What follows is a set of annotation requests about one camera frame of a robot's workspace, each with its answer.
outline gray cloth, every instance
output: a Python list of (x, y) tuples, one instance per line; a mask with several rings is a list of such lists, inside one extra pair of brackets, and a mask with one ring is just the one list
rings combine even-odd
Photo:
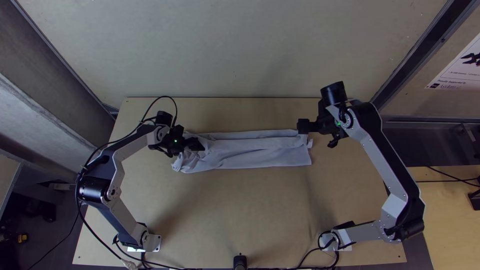
[(311, 165), (312, 140), (293, 129), (191, 134), (205, 151), (185, 149), (171, 165), (186, 174), (213, 169), (248, 169)]

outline paper sign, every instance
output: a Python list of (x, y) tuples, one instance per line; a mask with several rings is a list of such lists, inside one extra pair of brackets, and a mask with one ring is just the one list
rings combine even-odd
[(480, 90), (480, 34), (425, 88)]

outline black cable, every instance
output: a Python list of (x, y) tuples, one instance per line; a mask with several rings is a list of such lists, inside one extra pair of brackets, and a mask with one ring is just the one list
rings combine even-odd
[(49, 251), (47, 251), (40, 259), (38, 259), (34, 264), (32, 264), (29, 268), (27, 268), (27, 270), (30, 270), (32, 269), (34, 266), (36, 266), (40, 261), (42, 261), (48, 254), (50, 254), (50, 252), (52, 252), (56, 247), (58, 247), (61, 243), (63, 243), (73, 232), (74, 228), (75, 228), (75, 224), (77, 223), (77, 220), (79, 219), (79, 215), (77, 214), (76, 215), (76, 218), (75, 218), (75, 221), (73, 222), (73, 224), (71, 225), (71, 229), (70, 229), (70, 232), (67, 234), (67, 236), (65, 236), (62, 240), (60, 240), (60, 242), (58, 242), (54, 247), (52, 247)]
[(472, 181), (472, 180), (477, 180), (478, 177), (476, 178), (470, 178), (470, 179), (463, 179), (463, 180), (432, 180), (432, 181), (416, 181), (417, 183), (440, 183), (440, 182), (463, 182), (463, 181)]
[(142, 262), (141, 262), (141, 265), (143, 265), (143, 267), (145, 269), (152, 269), (151, 267), (148, 267), (146, 264), (145, 264), (145, 252), (142, 252), (141, 255), (140, 255), (140, 259), (142, 259)]
[(142, 263), (146, 263), (146, 264), (154, 265), (154, 266), (165, 267), (165, 268), (170, 268), (170, 269), (174, 269), (174, 270), (195, 270), (195, 269), (192, 269), (192, 268), (178, 268), (178, 267), (169, 266), (169, 265), (165, 265), (165, 264), (161, 264), (161, 263), (151, 262), (151, 261), (144, 260), (144, 259), (141, 259), (141, 258), (136, 258), (136, 257), (134, 257), (130, 254), (127, 254), (125, 251), (123, 251), (122, 248), (120, 248), (119, 241), (118, 241), (118, 234), (115, 235), (115, 237), (113, 238), (113, 243), (116, 245), (118, 250), (120, 250), (120, 252), (123, 253), (125, 256), (129, 257), (130, 259), (134, 259), (136, 261), (142, 262)]
[[(328, 248), (334, 241), (335, 241), (335, 238), (332, 237), (332, 239), (330, 239), (330, 241), (328, 241), (325, 246), (320, 246), (320, 238), (324, 235), (324, 234), (329, 234), (329, 233), (333, 233), (335, 234), (336, 236), (336, 239), (337, 239), (337, 250), (335, 250), (335, 261), (329, 265), (329, 266), (322, 266), (322, 267), (315, 267), (315, 266), (302, 266), (302, 264), (304, 263), (305, 259), (308, 257), (308, 255), (310, 255), (310, 253), (314, 252), (314, 251), (321, 251), (321, 250), (324, 250), (326, 248)], [(301, 258), (300, 262), (298, 263), (298, 266), (293, 268), (293, 269), (290, 269), (290, 270), (299, 270), (299, 269), (315, 269), (315, 270), (327, 270), (327, 269), (335, 269), (335, 267), (337, 266), (337, 263), (339, 262), (340, 260), (340, 253), (339, 253), (339, 249), (340, 249), (340, 238), (339, 236), (335, 233), (335, 232), (330, 232), (330, 231), (324, 231), (322, 233), (320, 233), (320, 235), (318, 236), (318, 239), (317, 239), (317, 243), (318, 243), (318, 247), (316, 248), (313, 248), (311, 250), (309, 250), (304, 256), (303, 258)], [(355, 242), (352, 242), (350, 244), (347, 244), (347, 245), (344, 245), (342, 246), (341, 248), (346, 248), (348, 246), (351, 246), (355, 244)]]
[(171, 96), (168, 96), (168, 95), (162, 95), (162, 96), (157, 97), (157, 98), (150, 104), (150, 106), (148, 106), (148, 109), (146, 109), (145, 114), (144, 114), (143, 117), (141, 118), (140, 122), (145, 121), (145, 117), (146, 117), (147, 114), (149, 113), (149, 111), (150, 111), (150, 109), (152, 108), (152, 106), (153, 106), (159, 99), (162, 99), (162, 98), (170, 99), (170, 100), (173, 102), (173, 105), (175, 105), (175, 117), (173, 117), (173, 121), (171, 122), (170, 127), (175, 126), (175, 122), (177, 121), (177, 115), (178, 115), (179, 110), (178, 110), (177, 103), (175, 102), (175, 100), (174, 100)]
[(446, 172), (443, 172), (443, 171), (441, 171), (441, 170), (437, 170), (436, 168), (433, 168), (433, 167), (425, 164), (425, 162), (421, 162), (420, 160), (418, 160), (418, 159), (416, 159), (416, 158), (413, 158), (413, 157), (411, 157), (411, 156), (408, 156), (408, 155), (406, 155), (405, 153), (402, 153), (402, 152), (400, 152), (400, 151), (397, 151), (397, 152), (398, 152), (399, 154), (401, 154), (402, 156), (404, 156), (404, 157), (406, 157), (406, 158), (408, 158), (408, 159), (410, 159), (410, 160), (412, 160), (412, 161), (414, 161), (414, 162), (417, 162), (417, 163), (422, 164), (424, 167), (427, 167), (427, 168), (429, 168), (430, 170), (432, 170), (432, 171), (434, 171), (434, 172), (437, 172), (437, 173), (439, 173), (439, 174), (441, 174), (441, 175), (448, 176), (448, 177), (450, 177), (450, 178), (452, 178), (452, 179), (455, 179), (455, 180), (416, 181), (417, 183), (428, 183), (428, 182), (432, 182), (432, 183), (435, 183), (435, 182), (462, 182), (462, 183), (465, 183), (465, 184), (467, 184), (467, 185), (480, 188), (480, 185), (467, 182), (467, 181), (475, 180), (475, 179), (477, 179), (477, 178), (460, 179), (460, 178), (458, 178), (458, 177), (455, 177), (455, 176), (453, 176), (453, 175), (450, 175), (450, 174), (448, 174), (448, 173), (446, 173)]

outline robotic arm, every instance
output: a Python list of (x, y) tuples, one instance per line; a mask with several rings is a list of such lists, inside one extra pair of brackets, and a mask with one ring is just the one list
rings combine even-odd
[(196, 138), (185, 139), (181, 125), (172, 126), (172, 115), (159, 111), (154, 124), (141, 124), (136, 133), (105, 148), (78, 174), (76, 196), (97, 208), (118, 232), (118, 240), (128, 251), (158, 252), (162, 237), (151, 234), (144, 223), (137, 222), (120, 199), (120, 185), (125, 172), (122, 161), (148, 146), (168, 157), (178, 156), (185, 147), (203, 151)]
[(318, 132), (331, 134), (329, 148), (337, 146), (340, 139), (351, 137), (365, 149), (385, 185), (388, 198), (381, 208), (380, 218), (355, 224), (346, 222), (322, 233), (319, 246), (324, 247), (332, 238), (338, 246), (326, 250), (341, 250), (353, 243), (383, 240), (388, 243), (401, 241), (424, 229), (425, 204), (420, 190), (382, 132), (382, 120), (377, 109), (369, 102), (351, 101), (347, 106), (347, 94), (342, 81), (322, 88), (318, 102), (316, 121), (299, 119), (300, 134)]

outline white cloth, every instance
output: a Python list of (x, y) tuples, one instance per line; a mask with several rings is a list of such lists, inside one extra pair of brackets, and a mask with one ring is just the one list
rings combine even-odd
[(247, 169), (312, 165), (312, 140), (293, 129), (218, 132), (183, 136), (198, 138), (205, 151), (185, 149), (171, 165), (186, 174), (213, 169)]

